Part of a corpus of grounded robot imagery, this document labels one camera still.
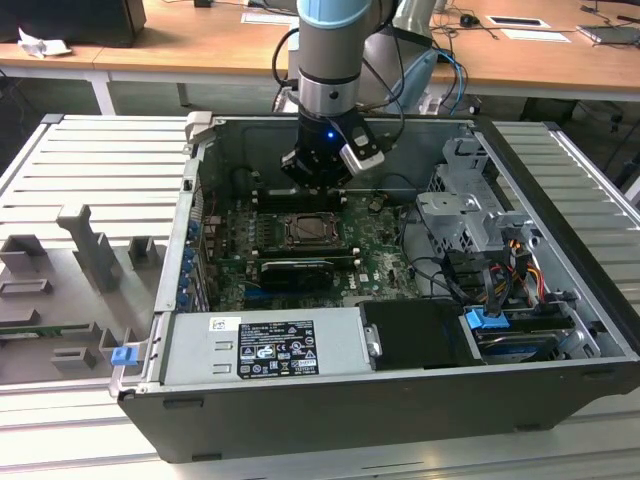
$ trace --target blue clip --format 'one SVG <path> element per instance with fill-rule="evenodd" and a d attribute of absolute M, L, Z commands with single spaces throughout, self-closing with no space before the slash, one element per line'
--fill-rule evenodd
<path fill-rule="evenodd" d="M 111 365 L 118 367 L 121 365 L 135 366 L 138 365 L 139 347 L 117 347 L 113 349 L 111 354 Z"/>
<path fill-rule="evenodd" d="M 465 314 L 465 318 L 471 330 L 476 328 L 509 328 L 511 326 L 504 312 L 497 317 L 488 317 L 482 308 L 472 308 L 469 313 Z"/>

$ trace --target desk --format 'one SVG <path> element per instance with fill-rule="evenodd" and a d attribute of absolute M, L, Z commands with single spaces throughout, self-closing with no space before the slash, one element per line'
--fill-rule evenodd
<path fill-rule="evenodd" d="M 0 68 L 14 77 L 87 80 L 105 115 L 116 113 L 110 81 L 177 83 L 183 104 L 185 83 L 273 85 L 275 93 L 271 56 L 286 26 L 243 24 L 240 6 L 144 5 L 147 23 L 133 48 L 72 46 L 74 55 L 39 60 L 17 45 L 0 44 Z M 286 72 L 285 54 L 278 68 Z"/>
<path fill-rule="evenodd" d="M 552 29 L 575 30 L 603 20 L 580 11 L 578 0 L 457 0 L 485 15 L 537 17 Z M 602 14 L 638 16 L 638 7 L 600 3 Z M 110 81 L 274 85 L 271 56 L 286 26 L 241 24 L 244 9 L 232 5 L 195 9 L 190 1 L 145 0 L 147 24 L 134 48 L 74 47 L 75 54 L 38 60 L 15 45 L 0 45 L 0 68 L 17 77 L 80 79 L 91 82 L 100 111 L 114 114 Z M 458 15 L 452 13 L 452 22 Z M 436 16 L 434 24 L 440 21 Z M 519 97 L 640 101 L 640 52 L 632 48 L 592 47 L 575 32 L 571 43 L 500 40 L 482 30 L 461 31 L 453 40 L 458 59 L 470 75 L 468 93 Z M 446 37 L 435 35 L 443 48 Z M 287 69 L 281 55 L 278 69 Z M 429 93 L 440 98 L 453 80 L 451 68 L 438 65 Z M 179 88 L 186 103 L 184 86 Z"/>
<path fill-rule="evenodd" d="M 487 15 L 539 18 L 550 25 L 544 30 L 575 30 L 577 25 L 604 25 L 604 20 L 580 11 L 578 0 L 457 0 L 460 9 L 471 9 L 485 27 L 496 27 Z M 600 13 L 620 23 L 617 15 L 637 17 L 640 8 L 599 3 Z M 432 25 L 458 23 L 459 12 L 434 15 Z M 640 52 L 632 47 L 593 47 L 580 32 L 563 33 L 571 43 L 511 40 L 500 30 L 460 31 L 453 39 L 458 61 L 469 71 L 467 93 L 499 96 L 564 98 L 576 100 L 640 101 Z M 442 48 L 449 48 L 443 34 L 434 34 Z M 451 84 L 451 67 L 438 65 L 430 89 Z"/>

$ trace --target paper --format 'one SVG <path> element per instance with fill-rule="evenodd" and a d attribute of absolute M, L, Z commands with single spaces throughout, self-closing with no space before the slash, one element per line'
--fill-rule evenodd
<path fill-rule="evenodd" d="M 265 25 L 298 26 L 298 17 L 292 15 L 272 15 L 267 13 L 243 13 L 242 23 L 260 23 Z"/>
<path fill-rule="evenodd" d="M 18 45 L 31 56 L 42 59 L 46 56 L 71 53 L 67 44 L 62 40 L 42 40 L 24 33 L 21 28 L 19 31 Z"/>
<path fill-rule="evenodd" d="M 512 30 L 510 28 L 503 28 L 500 31 L 511 40 L 536 40 L 538 42 L 571 43 L 571 40 L 569 40 L 561 33 L 530 30 Z"/>

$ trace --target white paper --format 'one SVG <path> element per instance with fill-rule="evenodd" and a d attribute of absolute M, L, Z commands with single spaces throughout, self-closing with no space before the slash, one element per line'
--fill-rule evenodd
<path fill-rule="evenodd" d="M 229 332 L 238 331 L 242 317 L 211 317 L 209 319 L 209 331 Z"/>
<path fill-rule="evenodd" d="M 563 42 L 571 43 L 567 37 L 561 33 L 545 32 L 545 31 L 530 31 L 530 30 L 512 30 L 510 28 L 503 28 L 500 30 L 511 40 L 535 40 L 538 42 Z"/>
<path fill-rule="evenodd" d="M 18 45 L 29 55 L 42 59 L 46 56 L 71 53 L 69 47 L 62 40 L 42 40 L 23 32 L 21 28 L 18 30 L 20 32 Z"/>
<path fill-rule="evenodd" d="M 263 25 L 296 25 L 298 17 L 292 15 L 274 15 L 270 13 L 243 13 L 242 23 L 259 23 Z"/>

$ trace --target sticker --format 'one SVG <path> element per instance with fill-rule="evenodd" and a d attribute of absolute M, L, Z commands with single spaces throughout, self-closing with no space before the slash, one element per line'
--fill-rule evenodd
<path fill-rule="evenodd" d="M 236 328 L 238 376 L 243 380 L 320 373 L 313 321 L 238 322 Z"/>
<path fill-rule="evenodd" d="M 242 317 L 211 317 L 209 319 L 209 331 L 235 332 L 238 330 Z"/>

